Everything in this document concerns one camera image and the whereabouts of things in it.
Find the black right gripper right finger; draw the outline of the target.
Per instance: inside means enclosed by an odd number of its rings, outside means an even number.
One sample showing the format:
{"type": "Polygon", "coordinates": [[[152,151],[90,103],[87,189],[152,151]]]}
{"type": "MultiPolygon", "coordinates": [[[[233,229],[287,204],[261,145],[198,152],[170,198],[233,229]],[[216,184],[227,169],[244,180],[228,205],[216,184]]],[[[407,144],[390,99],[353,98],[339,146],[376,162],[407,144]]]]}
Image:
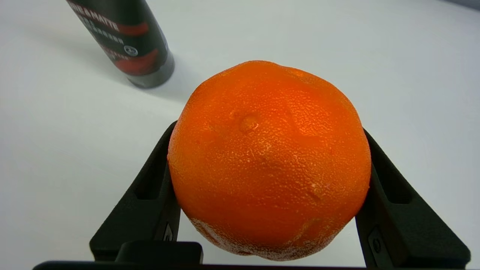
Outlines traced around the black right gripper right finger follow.
{"type": "Polygon", "coordinates": [[[370,188],[355,216],[368,269],[465,269],[471,253],[373,137],[370,188]]]}

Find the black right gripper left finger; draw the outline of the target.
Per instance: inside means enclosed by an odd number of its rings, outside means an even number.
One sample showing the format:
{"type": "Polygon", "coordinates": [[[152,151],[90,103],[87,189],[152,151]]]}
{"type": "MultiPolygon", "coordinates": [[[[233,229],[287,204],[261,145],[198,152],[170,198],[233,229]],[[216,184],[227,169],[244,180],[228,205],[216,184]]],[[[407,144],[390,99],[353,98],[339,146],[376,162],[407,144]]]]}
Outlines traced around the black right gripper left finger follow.
{"type": "Polygon", "coordinates": [[[89,242],[96,261],[113,261],[124,243],[139,240],[175,242],[180,207],[167,152],[175,123],[163,133],[136,178],[89,242]]]}

